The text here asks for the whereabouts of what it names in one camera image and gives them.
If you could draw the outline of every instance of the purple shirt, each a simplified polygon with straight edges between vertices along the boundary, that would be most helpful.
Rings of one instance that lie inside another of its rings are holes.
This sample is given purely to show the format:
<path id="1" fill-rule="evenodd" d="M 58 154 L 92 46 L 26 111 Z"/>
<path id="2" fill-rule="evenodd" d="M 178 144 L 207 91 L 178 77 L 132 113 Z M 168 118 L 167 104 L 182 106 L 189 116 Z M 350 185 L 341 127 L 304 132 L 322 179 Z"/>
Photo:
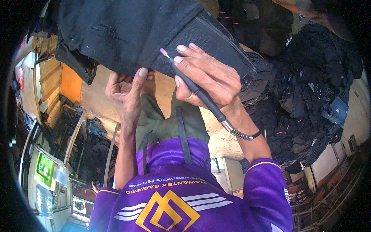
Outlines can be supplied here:
<path id="1" fill-rule="evenodd" d="M 203 167 L 152 168 L 121 190 L 102 187 L 88 231 L 292 231 L 292 211 L 278 163 L 254 161 L 244 198 L 226 194 Z"/>

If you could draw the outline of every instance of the concrete floor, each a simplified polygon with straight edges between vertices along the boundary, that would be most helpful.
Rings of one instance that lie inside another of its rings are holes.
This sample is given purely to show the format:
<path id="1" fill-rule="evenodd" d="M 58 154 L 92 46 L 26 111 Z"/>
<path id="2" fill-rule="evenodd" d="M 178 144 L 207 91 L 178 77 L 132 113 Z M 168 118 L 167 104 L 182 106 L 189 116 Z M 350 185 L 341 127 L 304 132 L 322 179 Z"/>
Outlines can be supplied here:
<path id="1" fill-rule="evenodd" d="M 116 109 L 105 96 L 110 70 L 100 65 L 93 83 L 89 86 L 82 83 L 81 87 L 81 107 L 89 112 L 89 117 L 99 118 L 104 128 L 107 130 L 107 138 L 112 139 L 115 123 L 120 118 Z M 156 99 L 165 118 L 170 116 L 170 104 L 173 91 L 175 89 L 174 79 L 158 73 L 156 78 Z M 212 157 L 241 160 L 243 159 L 242 151 L 236 138 L 228 133 L 223 126 L 215 119 L 209 110 L 201 108 L 201 114 L 205 121 L 206 130 L 209 133 L 209 149 Z M 119 132 L 115 142 L 119 143 Z"/>

